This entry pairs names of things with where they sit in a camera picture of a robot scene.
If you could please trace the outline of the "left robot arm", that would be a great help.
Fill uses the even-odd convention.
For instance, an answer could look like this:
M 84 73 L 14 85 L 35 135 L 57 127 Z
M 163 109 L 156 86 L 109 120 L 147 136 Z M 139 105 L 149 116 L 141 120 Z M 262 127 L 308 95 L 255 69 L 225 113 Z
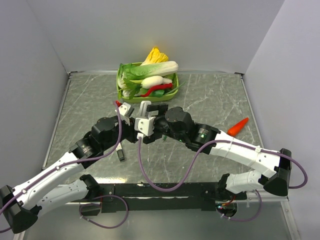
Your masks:
M 135 119 L 102 117 L 83 138 L 78 140 L 60 159 L 26 182 L 0 189 L 0 213 L 15 234 L 30 228 L 41 215 L 74 200 L 95 200 L 99 195 L 97 182 L 83 177 L 66 188 L 57 186 L 112 153 L 117 145 L 128 140 L 135 142 Z

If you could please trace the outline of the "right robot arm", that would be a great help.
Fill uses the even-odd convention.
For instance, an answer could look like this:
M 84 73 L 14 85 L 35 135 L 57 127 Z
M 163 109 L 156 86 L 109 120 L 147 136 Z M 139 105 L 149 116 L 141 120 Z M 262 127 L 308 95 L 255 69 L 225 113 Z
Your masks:
M 167 136 L 197 154 L 220 156 L 250 167 L 251 171 L 221 177 L 218 193 L 223 199 L 253 190 L 280 197 L 288 195 L 292 169 L 292 153 L 288 149 L 275 151 L 246 143 L 215 127 L 194 122 L 182 107 L 168 108 L 167 104 L 155 105 L 150 101 L 140 103 L 136 123 L 145 144 Z

